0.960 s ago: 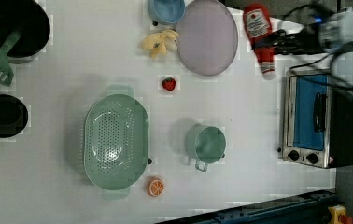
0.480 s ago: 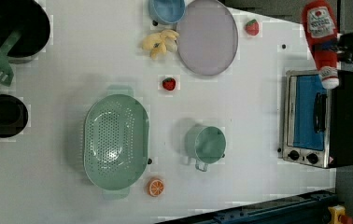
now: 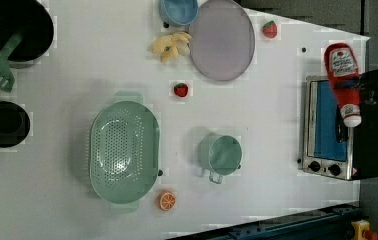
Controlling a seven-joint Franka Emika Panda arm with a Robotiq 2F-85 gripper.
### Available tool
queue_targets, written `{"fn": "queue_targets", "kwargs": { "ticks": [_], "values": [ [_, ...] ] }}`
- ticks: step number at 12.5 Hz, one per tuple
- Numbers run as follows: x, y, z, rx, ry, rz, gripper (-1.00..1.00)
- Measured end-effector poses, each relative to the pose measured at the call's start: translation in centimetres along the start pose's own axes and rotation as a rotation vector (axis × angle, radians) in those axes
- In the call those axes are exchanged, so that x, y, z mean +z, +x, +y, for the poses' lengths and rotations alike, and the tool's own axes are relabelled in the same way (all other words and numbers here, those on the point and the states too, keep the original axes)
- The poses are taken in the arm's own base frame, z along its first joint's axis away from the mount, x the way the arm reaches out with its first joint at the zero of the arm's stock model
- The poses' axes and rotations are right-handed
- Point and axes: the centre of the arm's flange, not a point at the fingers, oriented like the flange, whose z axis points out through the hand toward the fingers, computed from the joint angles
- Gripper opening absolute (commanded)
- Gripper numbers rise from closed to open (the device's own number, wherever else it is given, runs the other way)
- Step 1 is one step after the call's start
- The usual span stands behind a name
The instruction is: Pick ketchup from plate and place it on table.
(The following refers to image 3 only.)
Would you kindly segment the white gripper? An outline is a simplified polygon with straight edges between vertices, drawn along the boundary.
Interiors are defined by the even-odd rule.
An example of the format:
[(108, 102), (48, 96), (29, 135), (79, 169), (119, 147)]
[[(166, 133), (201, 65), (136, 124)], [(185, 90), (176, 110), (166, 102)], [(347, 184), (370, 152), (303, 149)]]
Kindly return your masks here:
[(337, 81), (335, 89), (358, 89), (360, 100), (367, 104), (378, 103), (378, 69), (363, 73), (359, 79), (344, 79)]

